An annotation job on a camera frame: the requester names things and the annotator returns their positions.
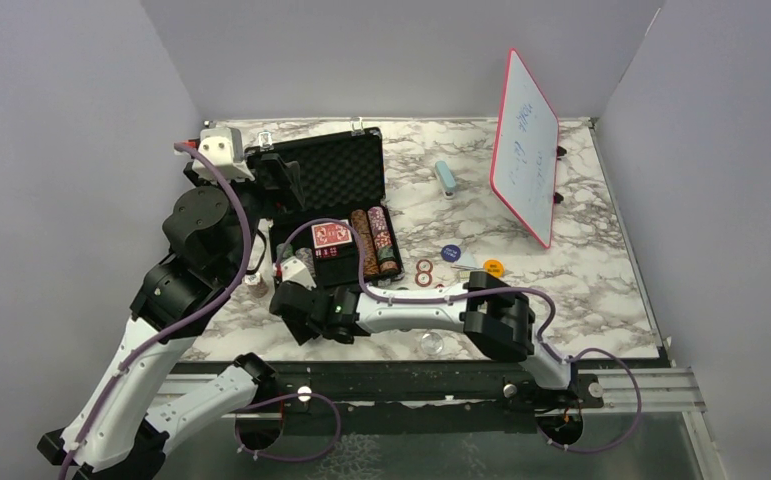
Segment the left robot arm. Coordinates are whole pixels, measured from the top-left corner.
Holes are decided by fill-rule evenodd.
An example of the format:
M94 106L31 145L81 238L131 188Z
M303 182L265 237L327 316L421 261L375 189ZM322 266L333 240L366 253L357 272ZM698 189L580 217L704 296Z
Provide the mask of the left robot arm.
M242 283L260 220L304 197L300 168L270 154L252 179L223 173L200 153L186 167L190 190L162 229L168 254L144 277L114 357L91 398L39 451L62 479L150 479L169 454L236 409L278 402L275 370L242 354L220 375L172 403L152 402L168 373Z

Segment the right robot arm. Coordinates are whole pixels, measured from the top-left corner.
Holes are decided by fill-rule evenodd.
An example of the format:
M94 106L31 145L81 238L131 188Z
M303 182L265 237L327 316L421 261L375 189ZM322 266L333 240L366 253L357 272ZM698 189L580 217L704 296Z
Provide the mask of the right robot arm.
M578 392L571 361L547 343L530 298L485 272L461 284L428 290L388 290L360 284L332 290L281 282L269 305L298 344L316 338L351 344L358 337L402 330L464 335L487 359L519 365L537 384L540 398L561 407Z

